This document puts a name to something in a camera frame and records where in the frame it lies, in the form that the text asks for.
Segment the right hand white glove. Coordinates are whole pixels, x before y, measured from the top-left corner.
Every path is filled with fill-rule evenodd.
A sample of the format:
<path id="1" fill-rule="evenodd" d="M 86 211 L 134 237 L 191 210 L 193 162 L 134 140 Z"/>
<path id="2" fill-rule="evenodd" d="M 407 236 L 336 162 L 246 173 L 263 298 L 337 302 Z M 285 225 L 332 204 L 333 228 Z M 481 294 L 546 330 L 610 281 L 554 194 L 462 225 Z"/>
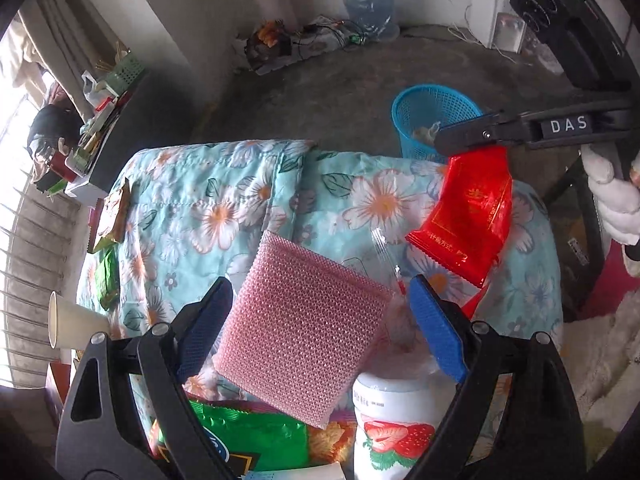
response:
<path id="1" fill-rule="evenodd" d="M 638 278 L 639 258 L 626 249 L 639 244 L 639 153 L 631 159 L 627 179 L 616 177 L 613 163 L 593 144 L 582 144 L 580 157 L 603 229 L 624 246 L 627 273 Z"/>

